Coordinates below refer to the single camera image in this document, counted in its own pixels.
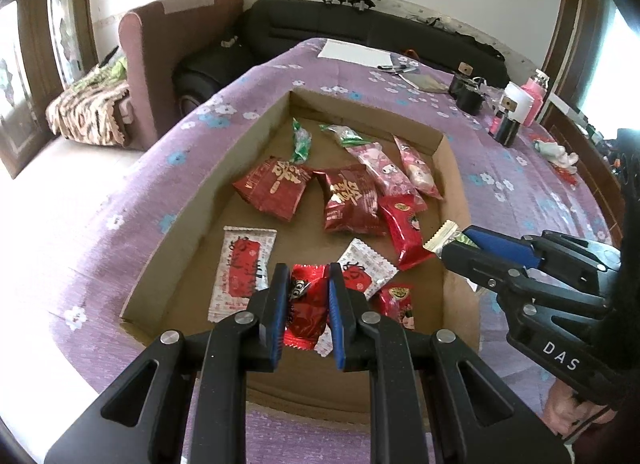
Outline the right hand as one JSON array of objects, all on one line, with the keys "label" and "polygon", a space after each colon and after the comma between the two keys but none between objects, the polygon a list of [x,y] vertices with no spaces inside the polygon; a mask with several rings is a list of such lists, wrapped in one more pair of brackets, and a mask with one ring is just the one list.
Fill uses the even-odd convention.
[{"label": "right hand", "polygon": [[616,417],[616,411],[590,401],[580,402],[573,388],[556,380],[549,389],[542,411],[542,420],[555,435],[570,438],[581,434],[590,424],[606,424]]}]

